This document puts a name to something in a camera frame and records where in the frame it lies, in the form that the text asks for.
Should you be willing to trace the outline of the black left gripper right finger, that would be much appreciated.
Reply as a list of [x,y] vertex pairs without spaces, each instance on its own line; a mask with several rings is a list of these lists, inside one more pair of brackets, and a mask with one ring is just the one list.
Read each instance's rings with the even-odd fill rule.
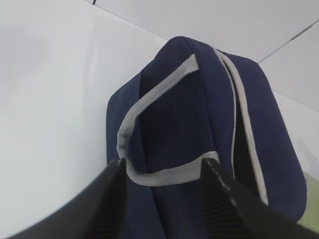
[[317,239],[266,206],[214,159],[201,163],[201,214],[210,239]]

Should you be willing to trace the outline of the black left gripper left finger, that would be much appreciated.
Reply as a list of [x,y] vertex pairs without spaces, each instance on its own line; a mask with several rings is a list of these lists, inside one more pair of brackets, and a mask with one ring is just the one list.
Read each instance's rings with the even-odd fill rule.
[[81,193],[14,239],[119,239],[127,204],[126,162],[111,163]]

